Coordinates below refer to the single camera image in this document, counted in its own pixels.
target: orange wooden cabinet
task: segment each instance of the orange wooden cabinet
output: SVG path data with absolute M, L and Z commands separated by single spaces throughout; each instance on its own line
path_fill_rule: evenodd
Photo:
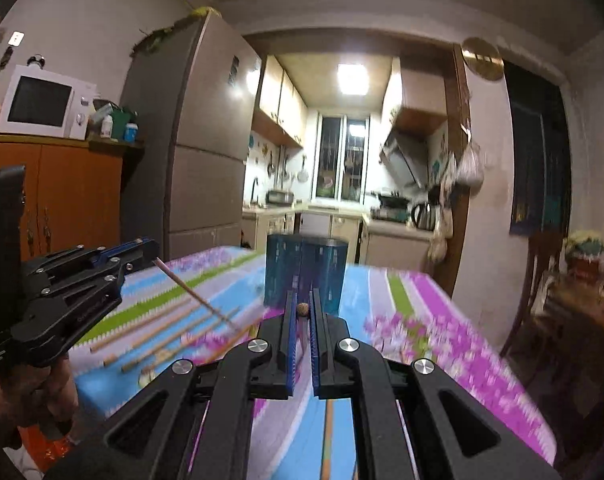
M 22 259 L 120 243 L 122 158 L 85 147 L 0 142 L 0 168 L 24 164 Z

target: hand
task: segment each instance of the hand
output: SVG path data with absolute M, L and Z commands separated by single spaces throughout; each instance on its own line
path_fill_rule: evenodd
M 58 422 L 70 420 L 77 406 L 67 358 L 47 368 L 18 365 L 0 374 L 0 422 L 6 431 L 37 423 L 45 411 Z

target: kettle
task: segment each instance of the kettle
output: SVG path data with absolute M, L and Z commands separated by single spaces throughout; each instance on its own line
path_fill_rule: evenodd
M 411 219 L 417 229 L 432 231 L 435 229 L 435 206 L 420 202 L 411 209 Z

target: wooden door frame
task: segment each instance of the wooden door frame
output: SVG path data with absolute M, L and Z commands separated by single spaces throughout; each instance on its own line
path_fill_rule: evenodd
M 462 156 L 467 137 L 460 125 L 470 127 L 470 108 L 460 44 L 387 30 L 337 27 L 259 32 L 248 34 L 244 39 L 262 59 L 268 54 L 377 54 L 400 57 L 402 68 L 442 76 L 447 99 L 448 149 L 458 161 Z M 453 237 L 448 240 L 447 256 L 433 272 L 434 280 L 449 296 L 453 296 L 462 258 L 468 206 L 469 196 L 464 193 L 453 207 Z

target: window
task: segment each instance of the window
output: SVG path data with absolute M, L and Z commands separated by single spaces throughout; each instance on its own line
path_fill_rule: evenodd
M 361 203 L 367 174 L 368 118 L 320 117 L 315 196 Z
M 510 232 L 568 231 L 570 145 L 560 89 L 504 62 L 515 162 Z

